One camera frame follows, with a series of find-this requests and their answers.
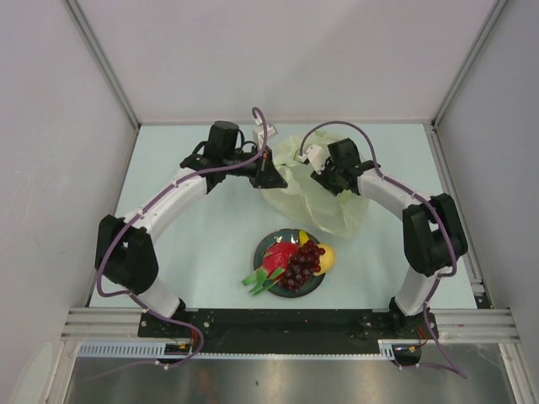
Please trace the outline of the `yellow-green plastic bag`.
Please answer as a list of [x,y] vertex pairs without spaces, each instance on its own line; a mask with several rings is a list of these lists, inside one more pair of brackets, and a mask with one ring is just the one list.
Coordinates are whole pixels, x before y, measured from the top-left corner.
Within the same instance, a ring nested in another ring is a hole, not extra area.
[[312,169],[299,160],[301,141],[300,136],[290,136],[275,147],[274,165],[288,186],[264,189],[262,195],[282,215],[350,239],[363,224],[369,200],[348,190],[334,196],[312,179]]

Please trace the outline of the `yellow fake lemon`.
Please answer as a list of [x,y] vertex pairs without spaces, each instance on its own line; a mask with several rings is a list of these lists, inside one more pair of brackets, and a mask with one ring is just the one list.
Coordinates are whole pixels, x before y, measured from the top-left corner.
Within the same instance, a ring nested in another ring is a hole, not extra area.
[[334,266],[336,254],[334,249],[327,244],[320,243],[317,245],[317,248],[322,252],[318,256],[318,271],[314,275],[321,276],[322,274],[326,274]]

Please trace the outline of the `red fake grapes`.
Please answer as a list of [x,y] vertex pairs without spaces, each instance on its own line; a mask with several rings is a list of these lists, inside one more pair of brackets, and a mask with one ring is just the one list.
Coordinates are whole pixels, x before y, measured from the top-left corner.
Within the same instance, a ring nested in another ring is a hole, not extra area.
[[314,275],[318,271],[318,256],[321,252],[317,245],[299,246],[299,251],[290,258],[285,274],[277,285],[293,295],[306,295],[316,289],[325,276]]

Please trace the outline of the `red fake dragon fruit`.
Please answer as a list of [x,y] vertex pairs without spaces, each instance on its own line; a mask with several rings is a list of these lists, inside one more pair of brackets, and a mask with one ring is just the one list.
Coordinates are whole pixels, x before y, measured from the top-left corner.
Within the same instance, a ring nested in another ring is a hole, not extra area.
[[276,242],[262,254],[262,263],[242,280],[243,286],[253,285],[249,291],[259,295],[275,286],[284,276],[290,258],[299,251],[299,245],[293,242]]

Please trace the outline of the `yellow fake banana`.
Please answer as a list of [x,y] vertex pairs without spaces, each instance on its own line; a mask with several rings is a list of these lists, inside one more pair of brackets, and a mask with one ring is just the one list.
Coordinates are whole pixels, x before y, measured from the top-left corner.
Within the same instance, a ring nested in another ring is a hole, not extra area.
[[304,247],[304,246],[310,247],[310,246],[314,246],[314,245],[318,244],[311,237],[311,235],[309,233],[307,233],[306,231],[300,230],[298,232],[298,236],[299,236],[299,244],[300,244],[301,247]]

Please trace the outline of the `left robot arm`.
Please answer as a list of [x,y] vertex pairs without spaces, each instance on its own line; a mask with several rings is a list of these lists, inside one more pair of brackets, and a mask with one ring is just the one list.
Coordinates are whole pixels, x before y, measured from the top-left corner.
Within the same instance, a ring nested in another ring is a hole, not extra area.
[[120,286],[118,295],[153,311],[157,327],[166,335],[174,337],[185,329],[185,303],[159,278],[155,243],[181,213],[227,176],[247,178],[256,189],[286,188],[267,144],[275,128],[261,123],[258,130],[257,140],[246,151],[239,126],[218,120],[155,196],[127,215],[107,215],[100,221],[94,266],[101,296],[108,296],[102,286],[107,279]]

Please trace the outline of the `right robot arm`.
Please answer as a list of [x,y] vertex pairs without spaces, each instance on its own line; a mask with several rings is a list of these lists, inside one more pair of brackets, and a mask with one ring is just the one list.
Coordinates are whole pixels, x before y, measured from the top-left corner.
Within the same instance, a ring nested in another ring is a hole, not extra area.
[[373,160],[363,161],[349,138],[309,146],[302,160],[313,169],[311,178],[337,196],[350,191],[378,203],[403,225],[403,250],[408,271],[390,300],[388,326],[407,338],[426,324],[430,301],[443,278],[456,274],[456,263],[468,244],[454,199],[449,194],[427,197],[382,173]]

